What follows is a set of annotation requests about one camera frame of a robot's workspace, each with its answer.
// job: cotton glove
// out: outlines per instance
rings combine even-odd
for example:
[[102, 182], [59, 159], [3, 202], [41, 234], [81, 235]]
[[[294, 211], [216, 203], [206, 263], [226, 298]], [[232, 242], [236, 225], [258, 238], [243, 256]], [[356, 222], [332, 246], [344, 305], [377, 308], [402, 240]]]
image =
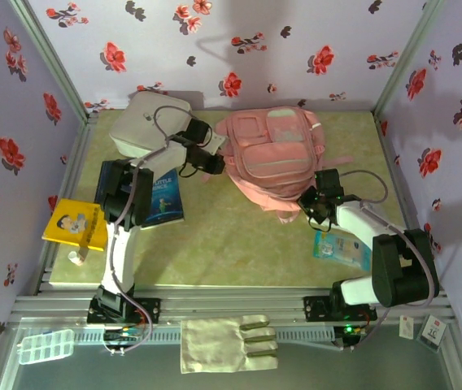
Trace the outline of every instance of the cotton glove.
[[262, 314], [182, 321], [182, 374], [277, 368], [276, 332], [268, 324]]

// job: blue booklet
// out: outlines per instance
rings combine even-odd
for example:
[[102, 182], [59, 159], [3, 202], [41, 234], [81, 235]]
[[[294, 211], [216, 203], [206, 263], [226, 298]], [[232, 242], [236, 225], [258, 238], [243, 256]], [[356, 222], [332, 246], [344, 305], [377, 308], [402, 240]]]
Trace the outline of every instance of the blue booklet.
[[[103, 161], [99, 174], [98, 187], [95, 193], [95, 203], [102, 201], [102, 192], [106, 185], [108, 171], [112, 161]], [[129, 193], [129, 186], [122, 188]], [[150, 215], [142, 228], [152, 228], [163, 223], [172, 223], [184, 220], [179, 178], [176, 169], [172, 169], [153, 184], [151, 194]]]

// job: floral wallpaper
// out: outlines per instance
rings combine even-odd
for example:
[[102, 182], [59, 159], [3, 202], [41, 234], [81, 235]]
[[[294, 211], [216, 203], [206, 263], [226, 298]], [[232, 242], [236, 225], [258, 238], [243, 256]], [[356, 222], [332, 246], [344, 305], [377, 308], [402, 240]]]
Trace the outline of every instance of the floral wallpaper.
[[79, 119], [0, 2], [0, 335], [41, 252]]
[[446, 2], [381, 117], [462, 331], [462, 1]]
[[91, 111], [136, 90], [195, 109], [369, 110], [425, 0], [29, 2]]

